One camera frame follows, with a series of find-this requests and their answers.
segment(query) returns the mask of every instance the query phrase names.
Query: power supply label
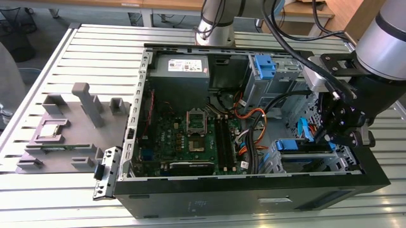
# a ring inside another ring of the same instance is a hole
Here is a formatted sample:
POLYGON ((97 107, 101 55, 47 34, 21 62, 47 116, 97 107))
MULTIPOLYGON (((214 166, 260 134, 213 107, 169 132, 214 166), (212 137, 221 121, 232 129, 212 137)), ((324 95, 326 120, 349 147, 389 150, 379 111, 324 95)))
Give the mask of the power supply label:
POLYGON ((169 71, 202 72, 202 60, 200 59, 172 59, 168 65, 169 71))

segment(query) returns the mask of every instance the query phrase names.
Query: red wire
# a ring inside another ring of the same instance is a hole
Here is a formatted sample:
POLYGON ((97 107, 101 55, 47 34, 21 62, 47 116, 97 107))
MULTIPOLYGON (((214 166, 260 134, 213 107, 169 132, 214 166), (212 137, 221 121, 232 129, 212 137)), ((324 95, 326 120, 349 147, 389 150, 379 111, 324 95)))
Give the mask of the red wire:
POLYGON ((148 130, 149 130, 152 116, 153 116, 153 109, 154 109, 154 90, 152 91, 152 107, 150 107, 150 111, 149 111, 148 125, 146 125, 146 129, 145 129, 145 133, 142 134, 142 137, 146 135, 148 130))

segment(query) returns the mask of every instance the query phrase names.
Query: metal bracket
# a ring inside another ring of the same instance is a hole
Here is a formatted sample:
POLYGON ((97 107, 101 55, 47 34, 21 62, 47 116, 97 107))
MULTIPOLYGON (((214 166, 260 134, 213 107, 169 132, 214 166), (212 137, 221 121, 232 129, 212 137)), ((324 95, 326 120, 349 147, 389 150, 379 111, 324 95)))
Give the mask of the metal bracket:
POLYGON ((105 151, 102 164, 95 170, 97 187, 94 192, 94 200, 113 200, 115 191, 115 182, 121 166, 123 148, 117 146, 105 151))

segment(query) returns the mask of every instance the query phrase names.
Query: green circuit board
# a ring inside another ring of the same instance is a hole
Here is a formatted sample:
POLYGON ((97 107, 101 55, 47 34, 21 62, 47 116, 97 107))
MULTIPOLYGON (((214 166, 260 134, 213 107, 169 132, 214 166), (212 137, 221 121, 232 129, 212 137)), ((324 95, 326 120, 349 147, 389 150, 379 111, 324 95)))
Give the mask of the green circuit board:
MULTIPOLYGON (((156 131, 156 144, 152 153, 152 159, 140 164, 142 176, 160 177, 162 170, 172 162, 212 162, 216 164, 214 175, 242 174, 237 167, 232 170, 220 169, 216 135, 216 118, 208 117, 206 135, 188 135, 188 117, 165 116, 158 119, 156 131)), ((230 141, 233 145, 233 157, 236 159, 236 129, 240 129, 241 122, 237 119, 229 119, 230 141)))

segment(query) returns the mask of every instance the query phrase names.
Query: sticker label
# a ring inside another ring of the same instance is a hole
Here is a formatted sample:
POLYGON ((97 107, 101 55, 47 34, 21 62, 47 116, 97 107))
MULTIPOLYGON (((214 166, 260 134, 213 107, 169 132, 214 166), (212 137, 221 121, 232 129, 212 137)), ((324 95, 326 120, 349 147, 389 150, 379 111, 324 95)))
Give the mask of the sticker label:
POLYGON ((258 199, 260 203, 285 203, 292 202, 290 198, 262 198, 258 199))
POLYGON ((136 7, 141 7, 140 4, 132 4, 132 3, 122 3, 122 6, 136 6, 136 7))
POLYGON ((245 161, 241 163, 241 167, 242 167, 244 169, 248 169, 248 168, 249 168, 249 165, 250 165, 250 164, 249 164, 248 162, 245 162, 245 161))
POLYGON ((240 100, 240 103, 244 107, 248 105, 248 102, 245 102, 244 100, 240 100))
POLYGON ((168 65, 169 71, 202 72, 202 60, 198 59, 172 59, 168 65))

